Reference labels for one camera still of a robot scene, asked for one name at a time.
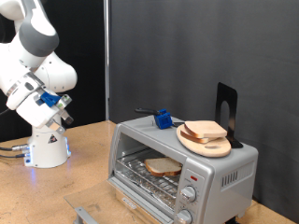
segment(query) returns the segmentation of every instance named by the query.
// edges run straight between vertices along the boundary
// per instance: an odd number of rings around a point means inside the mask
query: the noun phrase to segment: cable
[[[19,154],[19,155],[15,155],[15,156],[12,156],[12,157],[0,155],[0,157],[4,157],[4,158],[22,158],[22,157],[25,157],[25,154]]]
[[[2,150],[2,151],[12,151],[12,148],[9,148],[9,147],[0,147],[0,150]]]
[[[0,116],[6,114],[9,110],[10,110],[10,109],[8,108],[7,110],[1,112],[1,113],[0,113]]]

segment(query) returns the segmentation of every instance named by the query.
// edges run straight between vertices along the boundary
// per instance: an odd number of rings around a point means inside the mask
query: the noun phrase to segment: bread slice
[[[185,128],[196,138],[225,137],[227,134],[225,129],[212,120],[186,121]]]
[[[171,158],[147,159],[144,163],[150,174],[155,176],[179,175],[181,172],[180,163]]]
[[[191,134],[190,134],[190,131],[187,130],[185,128],[185,125],[180,125],[179,126],[180,128],[180,135],[183,136],[184,138],[187,138],[195,143],[201,143],[201,144],[204,144],[204,143],[208,143],[210,141],[213,141],[215,139],[217,139],[217,137],[210,137],[210,138],[196,138],[196,137],[193,137]]]

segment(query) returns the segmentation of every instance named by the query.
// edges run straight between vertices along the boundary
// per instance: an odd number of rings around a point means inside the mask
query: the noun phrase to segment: black handle
[[[135,109],[135,112],[139,114],[161,115],[161,112],[159,112],[158,110],[145,109],[145,108],[137,108]]]

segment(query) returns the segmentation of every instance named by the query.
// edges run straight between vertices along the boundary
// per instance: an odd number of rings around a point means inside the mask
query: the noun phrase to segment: oven rack
[[[163,177],[153,176],[150,174],[150,172],[146,168],[146,165],[144,164],[145,159],[154,159],[161,157],[164,157],[164,155],[153,149],[147,149],[146,151],[136,153],[134,156],[131,155],[127,158],[124,157],[118,159],[117,162],[125,166],[129,171],[133,172],[135,175],[137,175],[139,177],[137,179],[137,182],[142,182],[142,180],[145,180],[146,182],[150,183],[153,187],[157,188],[158,190],[175,200],[177,198],[178,182],[180,175]]]

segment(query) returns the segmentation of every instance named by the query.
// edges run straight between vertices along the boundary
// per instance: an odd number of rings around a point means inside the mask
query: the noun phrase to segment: toaster oven door
[[[76,224],[173,223],[115,177],[64,198],[78,214]]]

